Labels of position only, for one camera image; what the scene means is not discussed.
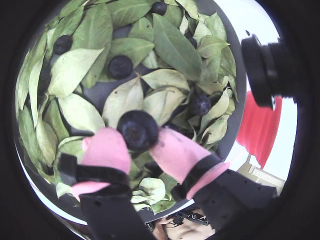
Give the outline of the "pink-tipped gripper finger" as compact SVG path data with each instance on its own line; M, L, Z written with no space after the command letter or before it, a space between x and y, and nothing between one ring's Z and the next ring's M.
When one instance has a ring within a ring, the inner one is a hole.
M171 190L173 198L193 200L216 230L259 213L278 196L275 187L231 170L229 162L170 128L160 130L158 142L149 152L178 182Z
M131 203L128 173L131 159L122 135L105 127L83 140L84 155L60 155L61 180L79 198L82 213L95 240L153 240Z

